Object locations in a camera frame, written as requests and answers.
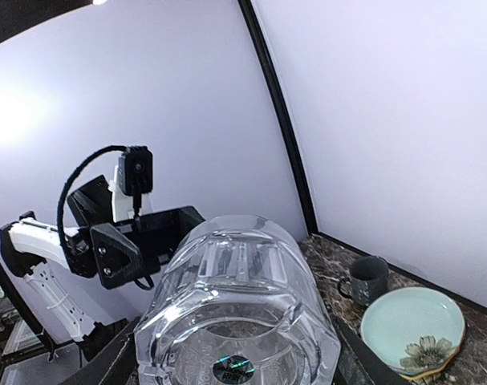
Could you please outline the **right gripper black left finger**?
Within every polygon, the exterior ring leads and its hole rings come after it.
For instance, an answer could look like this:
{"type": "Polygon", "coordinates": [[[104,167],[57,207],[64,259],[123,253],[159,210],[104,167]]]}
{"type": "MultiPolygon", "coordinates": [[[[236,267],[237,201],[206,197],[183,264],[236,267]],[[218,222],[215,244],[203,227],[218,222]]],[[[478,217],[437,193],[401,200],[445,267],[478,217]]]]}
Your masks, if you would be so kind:
{"type": "Polygon", "coordinates": [[[66,385],[124,385],[136,368],[134,330],[140,317],[127,324],[85,367],[66,379],[66,385]]]}

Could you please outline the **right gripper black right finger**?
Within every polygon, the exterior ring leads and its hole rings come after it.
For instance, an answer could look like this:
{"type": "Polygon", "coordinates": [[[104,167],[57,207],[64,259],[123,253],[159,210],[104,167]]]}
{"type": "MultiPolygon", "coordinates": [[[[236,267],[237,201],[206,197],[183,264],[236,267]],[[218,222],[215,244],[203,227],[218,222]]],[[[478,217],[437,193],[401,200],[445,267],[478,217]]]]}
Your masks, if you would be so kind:
{"type": "Polygon", "coordinates": [[[341,345],[333,384],[408,385],[340,317],[331,316],[331,321],[341,345]]]}

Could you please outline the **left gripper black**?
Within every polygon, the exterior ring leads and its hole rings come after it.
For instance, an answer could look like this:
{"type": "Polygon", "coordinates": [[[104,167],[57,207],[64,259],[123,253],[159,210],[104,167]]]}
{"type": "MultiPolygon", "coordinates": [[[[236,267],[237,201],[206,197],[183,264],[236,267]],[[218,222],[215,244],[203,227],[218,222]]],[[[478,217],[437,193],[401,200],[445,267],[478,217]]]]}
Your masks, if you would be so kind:
{"type": "Polygon", "coordinates": [[[66,237],[73,254],[67,264],[73,274],[98,276],[104,288],[115,289],[160,272],[184,237],[204,220],[193,206],[145,214],[139,222],[97,215],[66,237]]]}

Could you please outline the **light green flower plate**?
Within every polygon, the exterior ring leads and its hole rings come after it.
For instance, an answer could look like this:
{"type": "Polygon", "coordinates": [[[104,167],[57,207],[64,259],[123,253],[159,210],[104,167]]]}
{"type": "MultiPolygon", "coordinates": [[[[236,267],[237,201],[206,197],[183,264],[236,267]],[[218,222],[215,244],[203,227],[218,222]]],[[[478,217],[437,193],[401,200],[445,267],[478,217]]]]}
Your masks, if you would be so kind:
{"type": "Polygon", "coordinates": [[[360,336],[368,348],[399,374],[405,347],[421,336],[446,338],[462,344],[466,322],[450,297],[423,287],[393,290],[375,300],[364,312],[360,336]]]}

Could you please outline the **grey mug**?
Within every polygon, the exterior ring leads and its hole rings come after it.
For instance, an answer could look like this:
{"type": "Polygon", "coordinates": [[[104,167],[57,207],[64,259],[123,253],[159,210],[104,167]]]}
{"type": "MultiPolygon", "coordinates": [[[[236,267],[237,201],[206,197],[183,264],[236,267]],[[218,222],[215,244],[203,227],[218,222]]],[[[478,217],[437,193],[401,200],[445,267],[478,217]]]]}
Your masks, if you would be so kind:
{"type": "Polygon", "coordinates": [[[368,307],[388,292],[389,266],[379,256],[363,256],[353,262],[348,276],[339,279],[341,296],[368,307]]]}

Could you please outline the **clear glass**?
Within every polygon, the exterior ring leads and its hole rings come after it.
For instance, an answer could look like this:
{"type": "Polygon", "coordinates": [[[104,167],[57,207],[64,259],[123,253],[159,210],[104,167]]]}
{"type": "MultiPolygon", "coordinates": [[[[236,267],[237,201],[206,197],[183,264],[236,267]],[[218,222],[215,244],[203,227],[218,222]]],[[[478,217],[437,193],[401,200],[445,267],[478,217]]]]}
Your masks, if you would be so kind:
{"type": "Polygon", "coordinates": [[[252,215],[188,233],[134,337],[142,384],[329,384],[340,354],[295,239],[252,215]]]}

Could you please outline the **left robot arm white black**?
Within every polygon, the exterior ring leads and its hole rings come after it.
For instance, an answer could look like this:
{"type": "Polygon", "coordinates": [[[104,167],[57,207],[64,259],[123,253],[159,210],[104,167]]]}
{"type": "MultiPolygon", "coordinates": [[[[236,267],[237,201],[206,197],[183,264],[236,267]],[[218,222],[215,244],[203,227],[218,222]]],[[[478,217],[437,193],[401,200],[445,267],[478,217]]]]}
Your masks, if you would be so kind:
{"type": "Polygon", "coordinates": [[[87,359],[95,357],[113,339],[116,323],[147,311],[182,239],[204,220],[192,206],[153,213],[147,197],[133,220],[130,202],[115,181],[100,175],[67,198],[76,227],[59,229],[29,211],[0,228],[6,268],[37,294],[44,310],[30,310],[16,289],[7,293],[49,349],[54,318],[67,340],[87,359]]]}

